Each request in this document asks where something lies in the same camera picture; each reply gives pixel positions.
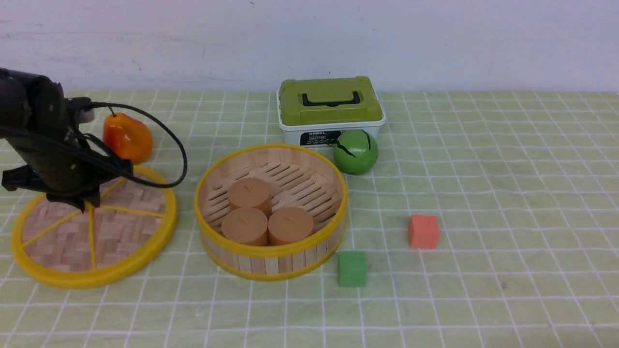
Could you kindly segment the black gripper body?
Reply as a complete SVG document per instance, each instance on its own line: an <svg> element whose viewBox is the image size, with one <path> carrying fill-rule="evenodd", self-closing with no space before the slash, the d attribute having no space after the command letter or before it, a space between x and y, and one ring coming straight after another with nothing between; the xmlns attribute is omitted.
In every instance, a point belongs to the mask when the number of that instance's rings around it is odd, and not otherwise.
<svg viewBox="0 0 619 348"><path fill-rule="evenodd" d="M102 184L133 175L130 160L103 156L84 141L59 142L33 133L2 135L25 162L2 172L1 185L7 191L42 192L50 202L84 211L87 203L101 205Z"/></svg>

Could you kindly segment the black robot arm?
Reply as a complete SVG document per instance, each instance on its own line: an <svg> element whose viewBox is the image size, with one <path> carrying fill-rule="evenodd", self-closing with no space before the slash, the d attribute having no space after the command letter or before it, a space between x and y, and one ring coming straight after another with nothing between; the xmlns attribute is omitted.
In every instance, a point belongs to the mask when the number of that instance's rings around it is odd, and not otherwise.
<svg viewBox="0 0 619 348"><path fill-rule="evenodd" d="M89 143L102 141L80 132L97 107L88 97L65 97L62 86L44 75L2 69L1 138L25 163L2 173L2 187L42 192L48 201L80 211L87 204L98 207L101 185L132 175L133 165L109 149L93 150Z"/></svg>

